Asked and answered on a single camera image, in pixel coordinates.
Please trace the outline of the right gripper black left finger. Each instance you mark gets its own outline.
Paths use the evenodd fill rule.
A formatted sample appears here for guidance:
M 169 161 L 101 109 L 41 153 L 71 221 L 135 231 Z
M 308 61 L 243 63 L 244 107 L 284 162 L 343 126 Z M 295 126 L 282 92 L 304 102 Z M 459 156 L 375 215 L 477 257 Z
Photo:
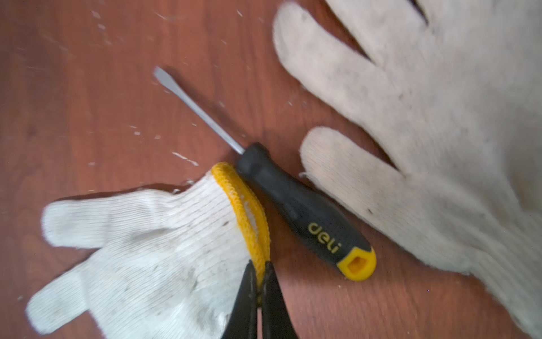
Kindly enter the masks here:
M 257 339 L 258 286 L 256 272 L 249 261 L 241 279 L 230 320 L 221 339 Z

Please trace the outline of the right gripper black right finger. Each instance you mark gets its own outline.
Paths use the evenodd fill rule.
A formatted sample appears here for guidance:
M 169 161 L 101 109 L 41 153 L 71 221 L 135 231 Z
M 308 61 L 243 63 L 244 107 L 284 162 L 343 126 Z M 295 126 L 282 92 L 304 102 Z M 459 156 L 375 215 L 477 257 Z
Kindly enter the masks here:
M 264 339 L 298 339 L 285 304 L 275 268 L 265 263 L 261 291 L 262 335 Z

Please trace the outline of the white glove yellow cuff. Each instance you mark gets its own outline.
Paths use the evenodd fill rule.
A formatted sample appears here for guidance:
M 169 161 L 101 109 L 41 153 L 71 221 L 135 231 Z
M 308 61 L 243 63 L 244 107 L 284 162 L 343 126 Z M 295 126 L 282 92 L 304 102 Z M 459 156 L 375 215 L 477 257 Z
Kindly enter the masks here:
M 270 258 L 261 203 L 227 162 L 180 194 L 55 201 L 41 225 L 54 247 L 93 250 L 31 297 L 41 334 L 88 312 L 106 338 L 219 338 L 247 264 L 261 283 Z

